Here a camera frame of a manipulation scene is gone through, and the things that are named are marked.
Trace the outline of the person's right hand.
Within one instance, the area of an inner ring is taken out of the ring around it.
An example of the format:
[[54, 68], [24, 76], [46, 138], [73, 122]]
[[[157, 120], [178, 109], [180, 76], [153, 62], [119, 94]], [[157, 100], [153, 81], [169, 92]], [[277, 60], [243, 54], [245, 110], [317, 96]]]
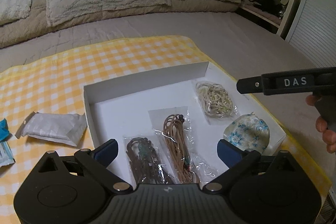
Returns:
[[[315, 102], [319, 100], [319, 97], [314, 95], [309, 95], [306, 97], [306, 103], [309, 106], [314, 106]], [[326, 150], [328, 153], [335, 153], [336, 150], [336, 133], [327, 127], [327, 122], [322, 118], [318, 117], [315, 122], [315, 127], [318, 132], [322, 134], [322, 140], [326, 144]]]

